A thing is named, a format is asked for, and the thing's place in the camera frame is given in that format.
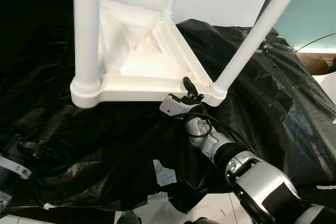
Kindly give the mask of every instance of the teal wall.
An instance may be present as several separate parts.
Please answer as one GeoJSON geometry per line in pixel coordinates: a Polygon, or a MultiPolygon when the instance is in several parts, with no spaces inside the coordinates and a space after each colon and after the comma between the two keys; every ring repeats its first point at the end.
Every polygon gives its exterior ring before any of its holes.
{"type": "MultiPolygon", "coordinates": [[[[292,0],[275,25],[294,48],[336,31],[336,0],[292,0]]],[[[336,48],[336,36],[307,47],[336,48]]]]}

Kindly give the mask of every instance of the black plastic sheet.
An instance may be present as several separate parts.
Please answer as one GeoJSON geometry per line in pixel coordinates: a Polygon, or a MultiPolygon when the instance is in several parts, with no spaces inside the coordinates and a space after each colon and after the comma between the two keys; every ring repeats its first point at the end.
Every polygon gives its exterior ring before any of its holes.
{"type": "MultiPolygon", "coordinates": [[[[213,80],[249,31],[196,20],[178,28],[213,80]]],[[[230,191],[223,173],[192,147],[181,121],[159,113],[160,103],[75,107],[73,43],[71,27],[41,27],[0,85],[0,147],[20,134],[53,150],[22,182],[8,212],[45,203],[128,210],[160,191],[187,212],[207,193],[230,191]],[[160,187],[153,159],[174,169],[177,183],[160,187]]],[[[296,186],[335,183],[335,105],[274,30],[264,45],[210,114],[296,186]]]]}

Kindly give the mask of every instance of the crumpled plastic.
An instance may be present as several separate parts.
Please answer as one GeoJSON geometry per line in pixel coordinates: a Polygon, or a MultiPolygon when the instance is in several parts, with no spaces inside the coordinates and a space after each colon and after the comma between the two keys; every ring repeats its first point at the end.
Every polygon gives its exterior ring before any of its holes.
{"type": "MultiPolygon", "coordinates": [[[[249,31],[196,20],[177,27],[213,80],[249,31]]],[[[223,172],[191,145],[180,120],[159,112],[159,102],[75,107],[73,43],[71,27],[40,27],[0,84],[0,148],[20,134],[52,149],[2,214],[46,203],[123,211],[159,192],[188,212],[207,193],[230,191],[223,172]],[[158,185],[154,159],[175,171],[176,183],[158,185]]],[[[275,30],[209,113],[295,186],[335,183],[335,105],[275,30]]]]}

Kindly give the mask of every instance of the black tarp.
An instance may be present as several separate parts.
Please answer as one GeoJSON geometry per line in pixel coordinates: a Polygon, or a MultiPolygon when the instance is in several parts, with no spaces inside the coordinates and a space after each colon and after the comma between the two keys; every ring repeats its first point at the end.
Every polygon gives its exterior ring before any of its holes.
{"type": "MultiPolygon", "coordinates": [[[[249,31],[196,20],[178,28],[213,80],[249,31]]],[[[22,182],[8,211],[45,203],[126,210],[167,191],[186,212],[207,193],[230,191],[223,173],[191,146],[181,121],[159,113],[160,103],[75,107],[73,43],[71,27],[40,27],[0,85],[0,147],[20,134],[53,149],[22,182]],[[160,187],[153,159],[174,169],[177,183],[160,187]]],[[[210,114],[298,188],[335,183],[335,105],[274,30],[263,46],[210,114]]]]}

